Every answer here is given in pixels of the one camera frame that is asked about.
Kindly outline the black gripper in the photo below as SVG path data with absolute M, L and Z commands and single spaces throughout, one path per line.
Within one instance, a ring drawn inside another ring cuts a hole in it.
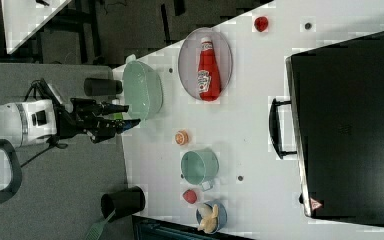
M 71 98 L 72 110 L 53 102 L 53 111 L 56 120 L 56 134 L 49 142 L 57 144 L 60 140 L 70 139 L 79 134 L 86 134 L 93 143 L 113 138 L 137 126 L 140 119 L 107 120 L 102 115 L 123 113 L 129 110 L 128 106 L 117 104 L 100 104 L 92 99 Z

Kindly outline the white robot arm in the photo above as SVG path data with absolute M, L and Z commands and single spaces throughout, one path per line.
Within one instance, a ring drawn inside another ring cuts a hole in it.
M 22 167 L 16 150 L 46 143 L 50 149 L 66 147 L 61 141 L 86 134 L 94 143 L 111 139 L 137 126 L 138 119 L 110 119 L 113 113 L 129 110 L 127 106 L 93 99 L 73 98 L 71 110 L 50 99 L 0 105 L 0 152 L 7 157 L 11 179 L 0 190 L 0 204 L 11 199 L 22 182 Z

